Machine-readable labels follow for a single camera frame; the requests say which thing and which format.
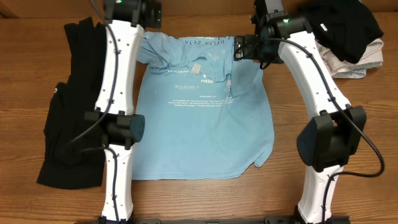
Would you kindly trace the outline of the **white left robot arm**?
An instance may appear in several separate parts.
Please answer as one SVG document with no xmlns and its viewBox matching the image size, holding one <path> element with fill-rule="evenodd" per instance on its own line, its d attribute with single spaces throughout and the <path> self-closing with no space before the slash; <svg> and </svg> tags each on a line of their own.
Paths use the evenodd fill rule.
<svg viewBox="0 0 398 224">
<path fill-rule="evenodd" d="M 159 1 L 105 1 L 97 13 L 106 26 L 103 80 L 93 111 L 85 119 L 100 128 L 106 164 L 105 202 L 98 223 L 132 223 L 133 152 L 141 141 L 145 118 L 135 114 L 133 102 L 137 53 L 147 27 L 160 28 Z"/>
</svg>

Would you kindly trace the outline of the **light blue t-shirt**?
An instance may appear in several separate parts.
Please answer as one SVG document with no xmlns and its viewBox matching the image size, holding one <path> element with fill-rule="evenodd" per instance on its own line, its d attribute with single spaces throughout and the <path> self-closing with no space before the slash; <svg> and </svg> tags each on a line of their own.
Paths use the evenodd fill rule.
<svg viewBox="0 0 398 224">
<path fill-rule="evenodd" d="M 135 180 L 230 179 L 262 166 L 274 145 L 263 72 L 235 61 L 234 37 L 146 32 L 136 112 L 146 119 Z"/>
</svg>

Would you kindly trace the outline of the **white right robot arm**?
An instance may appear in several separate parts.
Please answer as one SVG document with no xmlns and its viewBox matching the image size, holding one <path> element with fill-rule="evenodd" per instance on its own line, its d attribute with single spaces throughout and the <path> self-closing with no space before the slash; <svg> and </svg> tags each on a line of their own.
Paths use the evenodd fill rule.
<svg viewBox="0 0 398 224">
<path fill-rule="evenodd" d="M 359 145 L 366 113 L 340 92 L 318 52 L 309 21 L 289 16 L 280 1 L 254 1 L 253 35 L 235 38 L 234 60 L 257 60 L 289 68 L 304 100 L 308 123 L 297 137 L 306 165 L 302 197 L 292 216 L 266 217 L 265 223 L 349 223 L 331 214 L 338 176 Z"/>
</svg>

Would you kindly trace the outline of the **beige button shirt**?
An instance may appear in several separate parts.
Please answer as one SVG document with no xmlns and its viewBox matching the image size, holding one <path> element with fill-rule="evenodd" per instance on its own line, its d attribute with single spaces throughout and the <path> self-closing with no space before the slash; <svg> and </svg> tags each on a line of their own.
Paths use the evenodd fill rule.
<svg viewBox="0 0 398 224">
<path fill-rule="evenodd" d="M 317 49 L 332 78 L 363 78 L 368 69 L 381 67 L 383 63 L 382 47 L 384 42 L 376 39 L 371 42 L 358 63 L 341 61 L 327 47 L 316 43 Z"/>
</svg>

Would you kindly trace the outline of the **black garment on left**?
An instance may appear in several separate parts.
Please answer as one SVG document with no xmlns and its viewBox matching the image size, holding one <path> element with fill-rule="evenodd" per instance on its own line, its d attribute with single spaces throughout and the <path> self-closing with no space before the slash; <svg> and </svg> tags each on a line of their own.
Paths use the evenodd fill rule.
<svg viewBox="0 0 398 224">
<path fill-rule="evenodd" d="M 88 17 L 64 26 L 71 52 L 71 72 L 58 83 L 50 100 L 44 136 L 45 159 L 37 183 L 58 189 L 99 187 L 103 180 L 104 151 L 99 149 L 101 130 L 86 131 L 87 111 L 93 111 L 103 81 L 106 28 Z"/>
</svg>

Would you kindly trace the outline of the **black garment on pile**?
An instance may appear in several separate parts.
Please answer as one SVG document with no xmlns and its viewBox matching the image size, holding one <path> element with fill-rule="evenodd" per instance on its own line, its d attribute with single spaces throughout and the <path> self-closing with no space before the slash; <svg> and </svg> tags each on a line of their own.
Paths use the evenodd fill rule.
<svg viewBox="0 0 398 224">
<path fill-rule="evenodd" d="M 341 61 L 358 63 L 367 46 L 384 33 L 359 0 L 311 0 L 299 7 L 318 42 Z"/>
</svg>

